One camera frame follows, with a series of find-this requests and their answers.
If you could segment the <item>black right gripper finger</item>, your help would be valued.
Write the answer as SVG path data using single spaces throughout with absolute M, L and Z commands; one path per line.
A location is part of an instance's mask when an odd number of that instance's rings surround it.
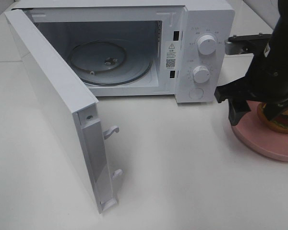
M 228 119 L 232 126 L 236 126 L 250 111 L 246 100 L 228 99 Z
M 228 84 L 217 86 L 214 96 L 218 103 L 226 99 L 246 100 L 249 96 L 248 89 L 249 80 L 246 77 L 242 77 Z

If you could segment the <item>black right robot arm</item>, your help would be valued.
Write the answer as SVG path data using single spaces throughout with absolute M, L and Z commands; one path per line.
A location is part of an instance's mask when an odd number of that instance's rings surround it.
M 218 103 L 228 101 L 232 126 L 250 112 L 248 101 L 265 103 L 269 121 L 288 110 L 288 0 L 278 1 L 278 11 L 272 34 L 234 35 L 225 41 L 227 55 L 254 55 L 244 77 L 215 90 Z

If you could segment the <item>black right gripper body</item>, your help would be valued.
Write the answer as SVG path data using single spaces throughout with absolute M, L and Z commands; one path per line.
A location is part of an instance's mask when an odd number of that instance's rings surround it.
M 243 100 L 242 115 L 251 111 L 247 100 L 266 103 L 264 115 L 269 121 L 288 110 L 288 55 L 254 56 L 245 78 L 251 95 Z

